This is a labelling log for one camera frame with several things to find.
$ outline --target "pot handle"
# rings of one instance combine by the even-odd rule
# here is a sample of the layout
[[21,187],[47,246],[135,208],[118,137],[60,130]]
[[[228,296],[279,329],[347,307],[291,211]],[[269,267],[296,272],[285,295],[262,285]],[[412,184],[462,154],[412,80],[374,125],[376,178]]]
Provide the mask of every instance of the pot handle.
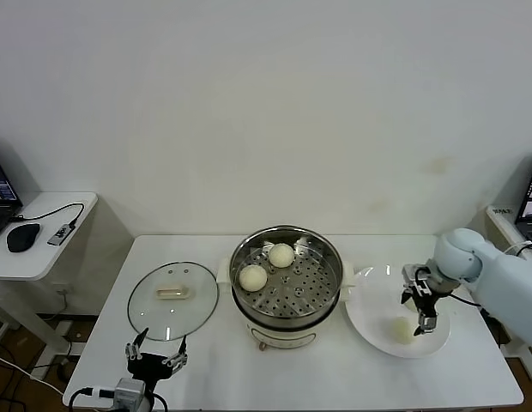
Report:
[[232,284],[230,283],[230,259],[228,257],[225,257],[221,260],[221,264],[218,266],[218,270],[216,272],[216,283],[218,283],[219,290],[221,293],[225,293],[226,291],[230,291],[232,288]]
[[356,284],[356,277],[359,272],[356,271],[352,262],[342,262],[342,285],[341,301],[346,302],[350,299],[350,288]]

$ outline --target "steamed bun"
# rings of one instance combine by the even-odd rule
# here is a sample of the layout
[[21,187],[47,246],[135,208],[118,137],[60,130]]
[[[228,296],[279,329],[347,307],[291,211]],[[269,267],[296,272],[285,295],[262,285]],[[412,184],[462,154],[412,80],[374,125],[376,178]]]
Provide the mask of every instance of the steamed bun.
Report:
[[278,243],[269,250],[268,260],[276,268],[286,268],[294,260],[294,250],[289,245]]
[[407,318],[400,316],[394,319],[392,323],[392,334],[396,342],[402,345],[409,345],[414,340],[413,332]]
[[266,285],[268,275],[263,267],[257,264],[245,266],[239,272],[239,284],[247,292],[256,292]]

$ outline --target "computer mouse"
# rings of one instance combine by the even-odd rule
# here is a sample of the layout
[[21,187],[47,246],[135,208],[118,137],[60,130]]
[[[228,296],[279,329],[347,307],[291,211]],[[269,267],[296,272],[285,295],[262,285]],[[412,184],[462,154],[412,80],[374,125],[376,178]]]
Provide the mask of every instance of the computer mouse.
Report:
[[7,235],[7,247],[9,251],[17,253],[19,251],[26,251],[32,247],[40,229],[41,225],[39,223],[29,223],[12,229]]

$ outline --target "table leg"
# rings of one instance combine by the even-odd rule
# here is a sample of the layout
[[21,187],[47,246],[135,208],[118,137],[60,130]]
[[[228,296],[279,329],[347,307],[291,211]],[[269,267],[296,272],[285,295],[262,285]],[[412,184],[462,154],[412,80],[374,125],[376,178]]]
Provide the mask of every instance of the table leg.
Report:
[[70,348],[68,341],[56,333],[43,319],[33,313],[31,308],[24,305],[22,300],[12,291],[0,296],[0,308],[47,345],[52,346],[59,352],[68,353]]

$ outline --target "desk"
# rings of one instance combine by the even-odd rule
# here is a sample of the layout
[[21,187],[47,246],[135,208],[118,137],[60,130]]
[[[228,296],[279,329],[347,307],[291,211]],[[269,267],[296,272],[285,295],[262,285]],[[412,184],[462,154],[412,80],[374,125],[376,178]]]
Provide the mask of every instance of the desk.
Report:
[[[128,377],[124,345],[136,333],[127,319],[133,287],[151,270],[195,261],[214,273],[242,236],[140,236],[133,244],[63,397],[85,386],[115,386]],[[328,236],[342,259],[358,268],[425,262],[433,236]],[[456,300],[451,335],[435,355],[419,360],[380,352],[351,326],[343,308],[328,329],[298,349],[260,352],[246,332],[229,291],[207,323],[188,336],[188,364],[156,392],[173,410],[463,409],[518,404],[523,395],[478,310]],[[145,340],[142,351],[171,354],[179,342]],[[76,406],[107,408],[111,401],[78,397]]]
[[90,192],[41,192],[21,194],[21,199],[25,206],[20,214],[26,217],[43,215],[69,203],[85,204],[85,209],[77,220],[76,229],[60,246],[47,245],[46,242],[63,224],[69,223],[76,217],[80,208],[74,206],[35,221],[41,224],[41,230],[33,246],[22,253],[11,253],[7,249],[6,239],[10,230],[27,222],[11,223],[0,234],[0,308],[47,344],[48,348],[44,352],[45,358],[43,355],[40,358],[44,361],[56,353],[67,354],[70,344],[24,304],[9,282],[2,281],[37,281],[46,276],[87,218],[96,204],[97,197]]

